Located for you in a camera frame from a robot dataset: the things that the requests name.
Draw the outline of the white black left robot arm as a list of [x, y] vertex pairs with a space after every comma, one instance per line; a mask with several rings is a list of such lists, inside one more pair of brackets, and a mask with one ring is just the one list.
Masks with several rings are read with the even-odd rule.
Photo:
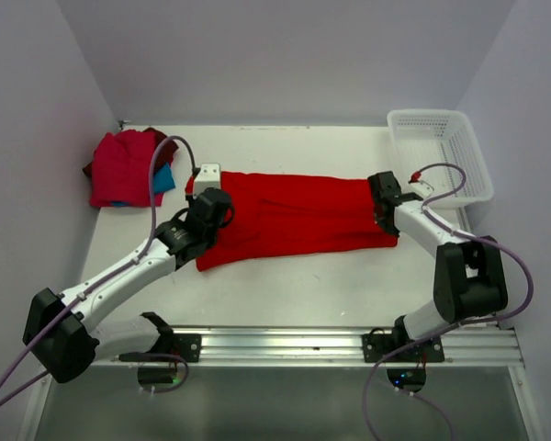
[[30, 303], [23, 342], [59, 383], [82, 375], [93, 362], [182, 362], [171, 326], [154, 312], [127, 322], [103, 321], [142, 289], [202, 256], [234, 216], [231, 196], [204, 190], [188, 208], [161, 223], [133, 253], [80, 285], [55, 293], [45, 288]]

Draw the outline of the bright red t shirt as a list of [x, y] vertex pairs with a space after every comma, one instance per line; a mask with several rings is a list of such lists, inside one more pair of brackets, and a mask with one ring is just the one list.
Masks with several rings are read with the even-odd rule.
[[200, 272], [249, 259], [398, 244], [376, 224], [364, 178], [225, 171], [221, 187], [231, 196], [234, 219], [196, 260]]

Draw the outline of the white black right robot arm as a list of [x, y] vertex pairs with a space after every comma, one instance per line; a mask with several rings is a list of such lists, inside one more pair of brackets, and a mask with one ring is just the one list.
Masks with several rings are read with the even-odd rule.
[[451, 224], [443, 229], [432, 222], [423, 204], [430, 190], [423, 184], [404, 192], [390, 171], [371, 175], [367, 183], [377, 226], [396, 238], [410, 236], [434, 258], [432, 299], [398, 317], [390, 334], [374, 334], [372, 345], [393, 351], [448, 325], [508, 306], [499, 249], [456, 236]]

